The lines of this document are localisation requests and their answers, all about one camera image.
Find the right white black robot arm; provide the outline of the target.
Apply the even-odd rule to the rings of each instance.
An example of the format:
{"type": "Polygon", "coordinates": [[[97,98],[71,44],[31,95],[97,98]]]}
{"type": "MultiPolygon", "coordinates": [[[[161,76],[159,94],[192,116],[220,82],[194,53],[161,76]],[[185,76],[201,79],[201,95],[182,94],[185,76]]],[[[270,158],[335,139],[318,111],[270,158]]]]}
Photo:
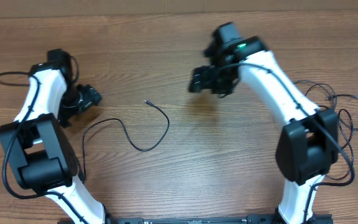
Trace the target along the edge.
{"type": "Polygon", "coordinates": [[[332,223],[331,215],[312,211],[317,189],[342,155],[350,169],[344,187],[354,180],[351,160],[338,144],[338,115],[309,100],[285,75],[273,52],[257,37],[242,37],[235,23],[220,25],[204,51],[208,66],[193,70],[189,92],[210,90],[220,98],[238,83],[249,85],[273,114],[281,129],[275,159],[285,177],[283,197],[275,214],[259,217],[269,223],[332,223]]]}

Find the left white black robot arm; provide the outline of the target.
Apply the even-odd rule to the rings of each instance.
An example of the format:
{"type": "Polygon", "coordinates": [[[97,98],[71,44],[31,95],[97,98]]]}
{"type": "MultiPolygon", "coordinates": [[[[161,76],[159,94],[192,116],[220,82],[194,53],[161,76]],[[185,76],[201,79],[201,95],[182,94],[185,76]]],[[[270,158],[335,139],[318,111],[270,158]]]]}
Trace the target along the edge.
{"type": "Polygon", "coordinates": [[[50,50],[47,61],[33,65],[26,76],[29,90],[13,122],[0,127],[5,156],[2,181],[14,197],[26,197],[12,190],[7,181],[10,168],[18,183],[34,194],[47,197],[70,217],[70,223],[113,223],[106,207],[94,199],[84,185],[85,168],[63,129],[74,114],[99,103],[101,97],[91,86],[75,85],[74,58],[62,49],[50,50]]]}

